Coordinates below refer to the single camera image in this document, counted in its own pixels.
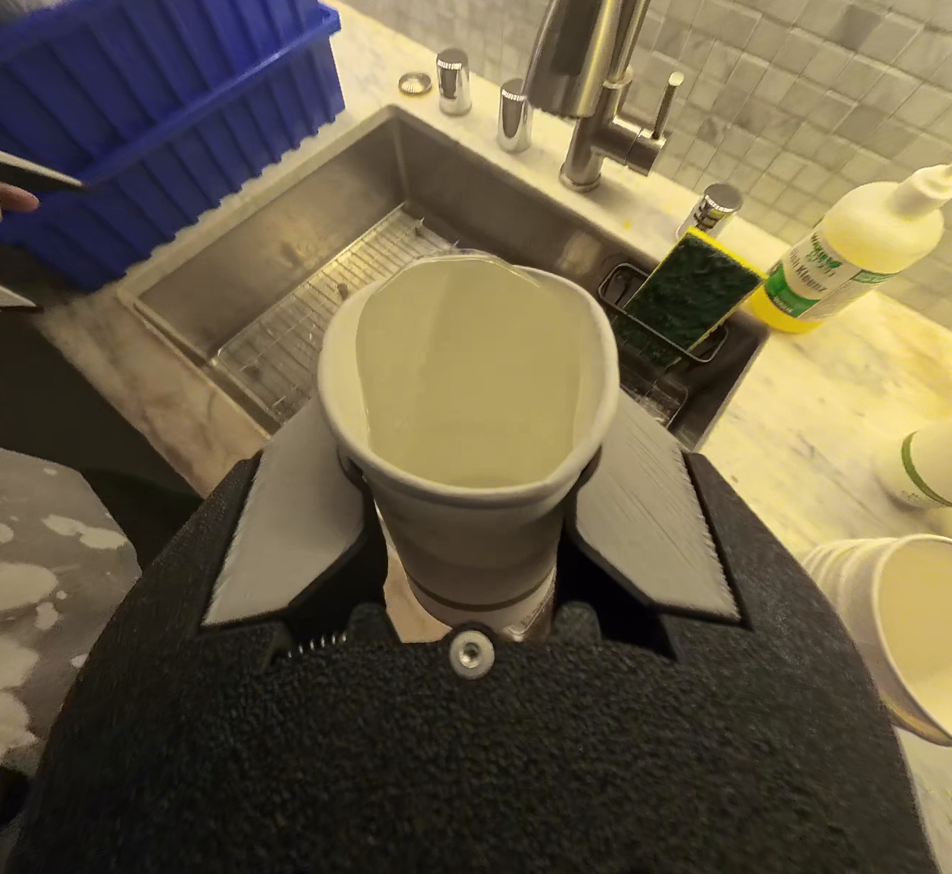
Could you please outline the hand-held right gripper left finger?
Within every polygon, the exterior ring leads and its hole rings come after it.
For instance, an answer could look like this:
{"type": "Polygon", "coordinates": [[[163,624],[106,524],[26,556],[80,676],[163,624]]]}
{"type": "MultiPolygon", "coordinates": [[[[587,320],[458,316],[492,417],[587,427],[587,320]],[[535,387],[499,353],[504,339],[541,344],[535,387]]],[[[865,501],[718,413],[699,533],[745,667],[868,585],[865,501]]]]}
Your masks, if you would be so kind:
{"type": "Polygon", "coordinates": [[[387,612],[387,572],[369,486],[312,399],[261,452],[202,625],[277,622],[316,645],[344,633],[360,606],[387,612]]]}

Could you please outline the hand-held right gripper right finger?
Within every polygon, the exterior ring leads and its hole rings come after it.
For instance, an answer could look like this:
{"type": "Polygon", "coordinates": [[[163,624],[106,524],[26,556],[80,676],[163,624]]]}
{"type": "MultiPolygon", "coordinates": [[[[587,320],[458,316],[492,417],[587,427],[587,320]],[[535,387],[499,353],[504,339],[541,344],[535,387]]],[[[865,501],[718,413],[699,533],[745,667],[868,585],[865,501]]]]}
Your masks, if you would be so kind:
{"type": "Polygon", "coordinates": [[[743,622],[682,445],[624,392],[563,500],[558,606],[573,603],[605,635],[647,634],[662,616],[743,622]]]}

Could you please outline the marble desk countertop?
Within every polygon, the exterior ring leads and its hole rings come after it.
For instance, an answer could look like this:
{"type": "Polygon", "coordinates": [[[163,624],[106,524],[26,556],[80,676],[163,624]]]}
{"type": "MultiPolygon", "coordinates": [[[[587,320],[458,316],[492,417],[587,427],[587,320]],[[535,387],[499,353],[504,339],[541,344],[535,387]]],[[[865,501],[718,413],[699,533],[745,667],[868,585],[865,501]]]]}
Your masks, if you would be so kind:
{"type": "Polygon", "coordinates": [[[455,725],[412,701],[422,681],[376,666],[366,690],[319,698],[341,728],[374,715],[344,787],[297,807],[330,821],[330,840],[294,872],[926,872],[934,860],[903,749],[852,643],[813,582],[780,559],[829,538],[950,528],[901,511],[877,484],[880,440],[950,413],[950,332],[875,293],[815,333],[773,334],[704,445],[768,531],[744,548],[755,623],[781,650],[764,677],[715,675],[712,652],[751,649],[753,631],[675,620],[698,663],[658,730],[643,707],[604,732],[582,704],[660,703],[687,664],[611,653],[616,680],[591,676],[470,706],[455,725]]]}

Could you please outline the dark base cabinet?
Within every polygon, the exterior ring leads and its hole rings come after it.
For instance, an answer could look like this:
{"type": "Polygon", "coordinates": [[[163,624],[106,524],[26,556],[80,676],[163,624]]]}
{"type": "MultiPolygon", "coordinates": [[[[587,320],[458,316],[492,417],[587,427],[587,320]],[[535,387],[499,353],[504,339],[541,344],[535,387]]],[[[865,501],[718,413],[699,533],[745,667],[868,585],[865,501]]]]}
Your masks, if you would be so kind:
{"type": "Polygon", "coordinates": [[[35,327],[2,310],[1,446],[76,470],[145,570],[203,498],[35,327]]]}

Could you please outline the blue plastic crate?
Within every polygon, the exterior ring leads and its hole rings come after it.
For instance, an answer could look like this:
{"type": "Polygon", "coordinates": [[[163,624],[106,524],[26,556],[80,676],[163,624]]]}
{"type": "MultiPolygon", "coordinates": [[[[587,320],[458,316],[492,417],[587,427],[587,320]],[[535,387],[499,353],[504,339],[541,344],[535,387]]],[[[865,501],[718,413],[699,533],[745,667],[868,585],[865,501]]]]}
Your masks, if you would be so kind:
{"type": "Polygon", "coordinates": [[[330,38],[340,27],[319,3],[303,35],[81,174],[86,190],[5,214],[2,249],[84,291],[123,277],[339,116],[330,38]]]}
{"type": "Polygon", "coordinates": [[[1,32],[2,152],[77,175],[256,68],[318,0],[62,0],[1,32]]]}

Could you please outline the person's grey mottled garment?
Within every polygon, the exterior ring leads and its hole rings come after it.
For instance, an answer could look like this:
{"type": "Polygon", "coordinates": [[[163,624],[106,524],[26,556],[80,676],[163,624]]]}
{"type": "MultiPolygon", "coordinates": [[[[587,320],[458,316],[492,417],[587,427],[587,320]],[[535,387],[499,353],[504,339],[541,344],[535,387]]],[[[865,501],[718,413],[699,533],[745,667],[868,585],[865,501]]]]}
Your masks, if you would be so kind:
{"type": "Polygon", "coordinates": [[[1,764],[32,775],[65,699],[139,580],[135,549],[76,470],[1,452],[1,764]]]}

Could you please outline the green and yellow sponge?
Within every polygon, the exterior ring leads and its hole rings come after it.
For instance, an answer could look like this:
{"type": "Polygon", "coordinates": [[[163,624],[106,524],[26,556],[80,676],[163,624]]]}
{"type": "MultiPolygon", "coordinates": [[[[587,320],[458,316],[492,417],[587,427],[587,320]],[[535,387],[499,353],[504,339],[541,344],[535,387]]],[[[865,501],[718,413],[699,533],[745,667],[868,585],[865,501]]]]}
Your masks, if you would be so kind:
{"type": "Polygon", "coordinates": [[[621,342],[655,368],[693,352],[766,279],[698,227],[688,228],[615,320],[621,342]]]}

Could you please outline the stainless steel sink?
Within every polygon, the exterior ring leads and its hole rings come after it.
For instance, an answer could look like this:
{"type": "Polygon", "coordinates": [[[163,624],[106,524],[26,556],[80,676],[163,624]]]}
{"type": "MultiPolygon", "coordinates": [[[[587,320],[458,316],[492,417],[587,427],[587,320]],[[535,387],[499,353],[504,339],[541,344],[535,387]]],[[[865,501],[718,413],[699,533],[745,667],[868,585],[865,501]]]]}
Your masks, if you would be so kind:
{"type": "Polygon", "coordinates": [[[237,386],[212,368],[215,353],[244,322],[401,203],[487,246],[516,252],[530,262],[523,268],[558,264],[568,272],[572,262],[589,279],[599,254],[616,254],[649,274],[660,259],[544,194],[526,175],[387,108],[235,225],[213,238],[177,241],[155,256],[129,278],[121,300],[270,435],[275,431],[237,386]]]}

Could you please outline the chrome sink cap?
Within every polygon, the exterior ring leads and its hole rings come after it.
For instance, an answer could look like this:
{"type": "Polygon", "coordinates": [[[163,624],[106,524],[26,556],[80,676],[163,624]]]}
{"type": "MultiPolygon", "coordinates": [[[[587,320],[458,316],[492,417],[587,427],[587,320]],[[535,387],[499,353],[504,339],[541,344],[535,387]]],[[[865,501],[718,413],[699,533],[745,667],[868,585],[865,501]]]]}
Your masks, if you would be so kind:
{"type": "Polygon", "coordinates": [[[730,219],[744,205],[744,195],[729,183],[712,183],[701,194],[683,223],[675,231],[675,241],[695,229],[711,239],[717,239],[730,219]]]}
{"type": "Polygon", "coordinates": [[[497,145],[506,154],[520,154],[530,147],[532,118],[524,79],[507,79],[500,88],[496,130],[497,145]]]}
{"type": "Polygon", "coordinates": [[[463,117],[471,110],[470,59],[461,48],[449,47],[436,56],[438,105],[449,117],[463,117]]]}

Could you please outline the dish soap pump bottle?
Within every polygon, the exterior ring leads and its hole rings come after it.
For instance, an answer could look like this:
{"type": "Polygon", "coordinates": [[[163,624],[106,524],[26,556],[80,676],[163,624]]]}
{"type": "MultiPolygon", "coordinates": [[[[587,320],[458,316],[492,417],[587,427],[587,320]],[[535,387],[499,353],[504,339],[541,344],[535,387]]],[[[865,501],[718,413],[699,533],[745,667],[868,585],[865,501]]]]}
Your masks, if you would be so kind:
{"type": "Polygon", "coordinates": [[[950,198],[949,164],[849,191],[774,263],[745,309],[778,332],[817,328],[931,253],[950,198]]]}

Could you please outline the steel kitchen faucet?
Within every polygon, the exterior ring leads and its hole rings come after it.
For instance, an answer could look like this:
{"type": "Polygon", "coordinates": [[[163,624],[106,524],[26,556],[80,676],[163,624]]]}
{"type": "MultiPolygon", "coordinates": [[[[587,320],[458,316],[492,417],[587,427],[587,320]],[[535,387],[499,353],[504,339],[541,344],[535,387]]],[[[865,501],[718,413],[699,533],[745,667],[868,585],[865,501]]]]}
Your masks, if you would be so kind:
{"type": "Polygon", "coordinates": [[[625,113],[625,100],[633,82],[631,59],[642,33],[651,0],[610,0],[614,22],[597,50],[606,53],[598,74],[593,112],[576,121],[561,182],[570,190],[589,192],[601,180],[605,161],[613,161],[637,174],[649,175],[665,146],[668,121],[684,74],[673,71],[660,97],[655,117],[641,119],[625,113]]]}

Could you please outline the steel faucet spray head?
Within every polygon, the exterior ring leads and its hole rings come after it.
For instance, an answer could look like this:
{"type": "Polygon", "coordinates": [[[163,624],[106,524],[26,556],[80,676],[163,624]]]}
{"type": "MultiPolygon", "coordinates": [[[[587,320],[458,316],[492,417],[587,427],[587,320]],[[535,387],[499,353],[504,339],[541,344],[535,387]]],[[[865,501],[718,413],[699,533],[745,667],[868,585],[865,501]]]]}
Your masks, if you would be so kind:
{"type": "Polygon", "coordinates": [[[649,4],[550,0],[527,71],[530,104],[554,117],[592,117],[605,85],[624,78],[649,4]]]}

